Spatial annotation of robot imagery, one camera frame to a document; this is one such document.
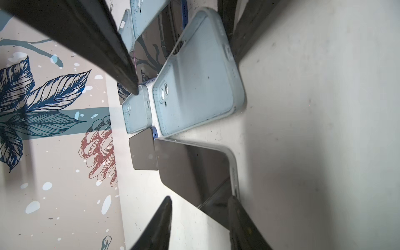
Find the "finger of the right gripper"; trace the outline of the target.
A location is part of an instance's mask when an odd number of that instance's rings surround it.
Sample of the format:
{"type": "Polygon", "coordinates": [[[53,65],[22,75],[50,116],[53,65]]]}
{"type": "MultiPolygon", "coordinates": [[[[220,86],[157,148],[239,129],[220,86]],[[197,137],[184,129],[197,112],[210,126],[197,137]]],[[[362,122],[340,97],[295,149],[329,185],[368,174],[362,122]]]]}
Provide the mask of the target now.
{"type": "Polygon", "coordinates": [[[138,95],[133,62],[105,1],[1,1],[1,9],[100,67],[138,95]]]}
{"type": "Polygon", "coordinates": [[[230,40],[231,52],[235,62],[240,62],[246,53],[256,30],[271,14],[280,1],[248,1],[230,40]]]}

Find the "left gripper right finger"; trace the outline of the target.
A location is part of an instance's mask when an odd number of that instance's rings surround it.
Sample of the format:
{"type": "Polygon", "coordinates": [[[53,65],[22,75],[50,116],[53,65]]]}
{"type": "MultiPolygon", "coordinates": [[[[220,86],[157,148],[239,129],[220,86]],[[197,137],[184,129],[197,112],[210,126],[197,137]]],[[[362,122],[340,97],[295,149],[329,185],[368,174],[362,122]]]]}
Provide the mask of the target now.
{"type": "Polygon", "coordinates": [[[235,196],[228,200],[228,222],[232,250],[272,250],[235,196]]]}

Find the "grey-blue phone case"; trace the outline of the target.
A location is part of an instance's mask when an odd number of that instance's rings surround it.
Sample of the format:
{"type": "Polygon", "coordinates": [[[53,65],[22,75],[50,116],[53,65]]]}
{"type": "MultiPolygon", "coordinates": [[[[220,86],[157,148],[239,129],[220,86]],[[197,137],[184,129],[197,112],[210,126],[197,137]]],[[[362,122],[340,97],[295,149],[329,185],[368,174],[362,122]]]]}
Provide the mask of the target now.
{"type": "Polygon", "coordinates": [[[174,49],[153,86],[159,136],[225,118],[243,106],[244,86],[214,9],[200,8],[174,49]]]}
{"type": "Polygon", "coordinates": [[[136,41],[170,0],[131,0],[133,35],[136,41]]]}

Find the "black phone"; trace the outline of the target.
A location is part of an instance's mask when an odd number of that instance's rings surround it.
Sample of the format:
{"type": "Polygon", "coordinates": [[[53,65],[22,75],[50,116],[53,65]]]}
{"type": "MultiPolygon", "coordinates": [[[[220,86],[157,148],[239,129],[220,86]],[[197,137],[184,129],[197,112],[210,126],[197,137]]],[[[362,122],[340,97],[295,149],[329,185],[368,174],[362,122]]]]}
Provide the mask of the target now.
{"type": "Polygon", "coordinates": [[[155,140],[162,183],[225,228],[228,200],[240,196],[236,159],[222,145],[155,140]]]}
{"type": "Polygon", "coordinates": [[[151,128],[147,128],[129,139],[134,170],[158,171],[154,140],[151,128]]]}
{"type": "Polygon", "coordinates": [[[170,1],[135,41],[129,53],[139,84],[157,77],[188,23],[187,1],[170,1]]]}

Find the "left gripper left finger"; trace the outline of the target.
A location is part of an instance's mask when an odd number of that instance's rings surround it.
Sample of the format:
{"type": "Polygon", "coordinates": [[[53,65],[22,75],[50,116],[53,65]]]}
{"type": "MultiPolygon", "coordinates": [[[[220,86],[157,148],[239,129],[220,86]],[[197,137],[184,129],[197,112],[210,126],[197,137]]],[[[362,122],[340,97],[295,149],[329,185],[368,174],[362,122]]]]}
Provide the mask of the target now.
{"type": "Polygon", "coordinates": [[[169,249],[172,206],[170,196],[166,196],[131,250],[169,249]]]}

